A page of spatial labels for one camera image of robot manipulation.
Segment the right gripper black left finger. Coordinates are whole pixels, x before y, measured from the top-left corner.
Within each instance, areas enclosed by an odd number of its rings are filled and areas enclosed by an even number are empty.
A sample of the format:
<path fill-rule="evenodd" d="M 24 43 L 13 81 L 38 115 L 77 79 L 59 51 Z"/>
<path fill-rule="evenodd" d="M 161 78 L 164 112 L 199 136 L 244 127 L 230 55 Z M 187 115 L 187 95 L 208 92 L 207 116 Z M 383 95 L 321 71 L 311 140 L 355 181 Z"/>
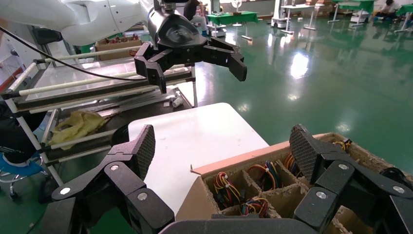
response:
<path fill-rule="evenodd" d="M 157 234 L 174 221 L 173 210 L 144 183 L 155 153 L 152 125 L 129 142 L 114 145 L 95 168 L 52 193 L 51 232 L 87 234 L 117 208 L 137 234 Z"/>

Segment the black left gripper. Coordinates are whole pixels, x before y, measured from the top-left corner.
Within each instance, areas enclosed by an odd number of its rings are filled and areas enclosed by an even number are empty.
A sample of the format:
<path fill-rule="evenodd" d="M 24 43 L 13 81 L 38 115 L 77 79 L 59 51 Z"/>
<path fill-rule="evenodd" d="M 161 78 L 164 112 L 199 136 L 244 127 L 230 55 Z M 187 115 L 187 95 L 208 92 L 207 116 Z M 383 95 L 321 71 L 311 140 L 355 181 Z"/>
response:
<path fill-rule="evenodd" d="M 238 81 L 246 80 L 247 66 L 239 46 L 216 37 L 207 41 L 177 10 L 151 10 L 148 27 L 154 44 L 144 42 L 135 54 L 136 73 L 158 86 L 161 93 L 167 92 L 166 70 L 202 60 L 228 68 Z"/>

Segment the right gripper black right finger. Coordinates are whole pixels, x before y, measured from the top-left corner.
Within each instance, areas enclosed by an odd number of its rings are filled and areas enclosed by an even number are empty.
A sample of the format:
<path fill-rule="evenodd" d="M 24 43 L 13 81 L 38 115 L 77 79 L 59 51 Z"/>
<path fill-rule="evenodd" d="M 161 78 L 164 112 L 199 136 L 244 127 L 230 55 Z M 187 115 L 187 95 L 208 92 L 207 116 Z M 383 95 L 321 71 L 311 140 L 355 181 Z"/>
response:
<path fill-rule="evenodd" d="M 294 125 L 290 150 L 311 185 L 293 218 L 324 232 L 340 207 L 353 211 L 375 233 L 413 230 L 413 192 L 405 184 L 359 165 L 340 146 Z"/>

